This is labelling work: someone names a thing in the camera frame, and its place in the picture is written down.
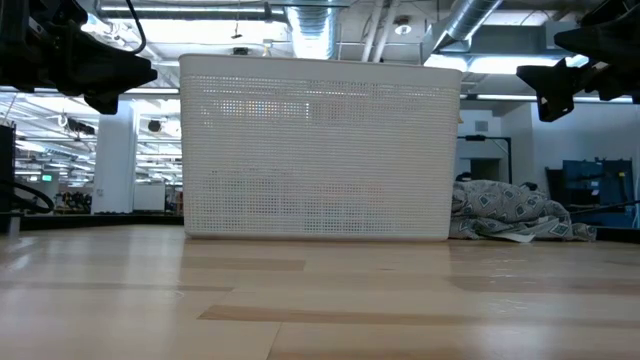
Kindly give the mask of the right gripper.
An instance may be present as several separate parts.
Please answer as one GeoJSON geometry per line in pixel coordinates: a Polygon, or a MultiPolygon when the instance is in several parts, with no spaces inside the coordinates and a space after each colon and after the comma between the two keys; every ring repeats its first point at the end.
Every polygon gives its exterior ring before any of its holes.
{"type": "Polygon", "coordinates": [[[554,42],[565,50],[601,62],[592,67],[569,67],[565,60],[560,60],[554,66],[517,68],[516,75],[536,93],[542,122],[554,122],[572,112],[573,97],[582,90],[596,92],[602,101],[627,96],[633,103],[639,102],[639,75],[614,66],[639,64],[638,23],[612,21],[582,27],[557,33],[554,42]]]}

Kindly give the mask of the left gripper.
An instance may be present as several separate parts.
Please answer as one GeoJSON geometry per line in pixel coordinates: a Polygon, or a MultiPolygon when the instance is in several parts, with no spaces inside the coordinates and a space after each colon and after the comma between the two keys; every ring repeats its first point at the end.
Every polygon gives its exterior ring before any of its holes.
{"type": "MultiPolygon", "coordinates": [[[[56,17],[57,0],[1,0],[1,84],[20,91],[60,89],[62,49],[81,33],[84,17],[56,17]]],[[[62,93],[82,96],[103,115],[115,115],[119,96],[157,79],[151,61],[120,50],[71,55],[62,93]]]]}

